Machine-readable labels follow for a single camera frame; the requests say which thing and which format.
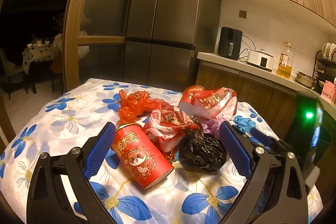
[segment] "countertop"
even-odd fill
[[[218,56],[216,54],[211,54],[211,53],[206,53],[206,52],[199,52],[197,54],[197,58],[203,61],[207,61],[210,63],[214,63],[214,64],[218,64],[224,67],[228,67],[228,68],[232,68],[238,71],[242,71],[242,72],[246,72],[249,73],[251,75],[272,81],[276,84],[282,85],[284,87],[287,87],[291,90],[294,91],[309,91],[309,92],[313,92],[317,95],[319,95],[318,93],[316,93],[315,91],[299,84],[298,82],[295,81],[295,77],[293,75],[291,75],[291,77],[289,79],[283,78],[279,75],[277,75],[277,72],[275,69],[273,69],[272,72],[268,72],[266,70],[260,69],[260,68],[256,68],[254,66],[248,65],[246,63],[240,62],[240,61],[236,61],[236,60],[232,60],[232,59],[228,59],[225,57],[221,57]],[[325,100],[324,98],[321,98],[321,104],[323,106],[323,108],[325,109],[325,111],[327,111],[335,120],[336,120],[336,106],[335,104],[332,104],[330,102],[328,102],[327,100]]]

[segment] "cooking oil bottle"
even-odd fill
[[[291,50],[292,45],[290,43],[283,42],[282,44],[283,47],[281,49],[277,74],[288,79],[292,72],[294,54]]]

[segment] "tile floor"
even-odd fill
[[[5,107],[16,134],[24,128],[24,126],[35,117],[39,111],[50,101],[61,96],[59,81],[55,80],[55,92],[51,88],[51,81],[36,84],[36,94],[29,89],[29,94],[24,89],[14,91],[10,95],[0,90],[0,95],[4,99]],[[0,136],[8,145],[6,138],[0,128]]]

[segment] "yellow oil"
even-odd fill
[[[284,78],[289,79],[289,77],[291,76],[291,72],[292,72],[292,67],[290,66],[286,66],[286,67],[278,66],[277,74]]]

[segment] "green led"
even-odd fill
[[[306,118],[309,120],[314,117],[314,114],[312,112],[307,112],[306,113]]]

